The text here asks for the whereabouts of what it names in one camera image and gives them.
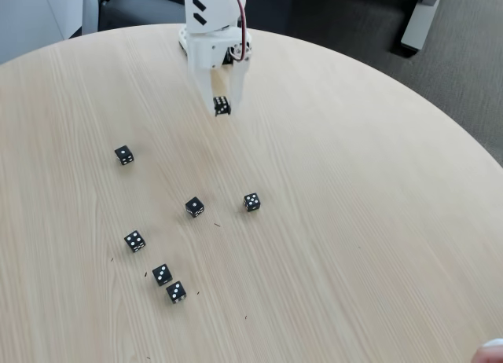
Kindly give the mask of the person's left hand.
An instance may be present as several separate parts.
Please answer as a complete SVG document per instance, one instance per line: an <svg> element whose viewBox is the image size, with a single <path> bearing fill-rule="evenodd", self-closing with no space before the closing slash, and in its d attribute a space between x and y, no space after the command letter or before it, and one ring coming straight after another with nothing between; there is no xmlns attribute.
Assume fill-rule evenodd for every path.
<svg viewBox="0 0 503 363"><path fill-rule="evenodd" d="M492 339L477 349L471 363L503 363L503 339Z"/></svg>

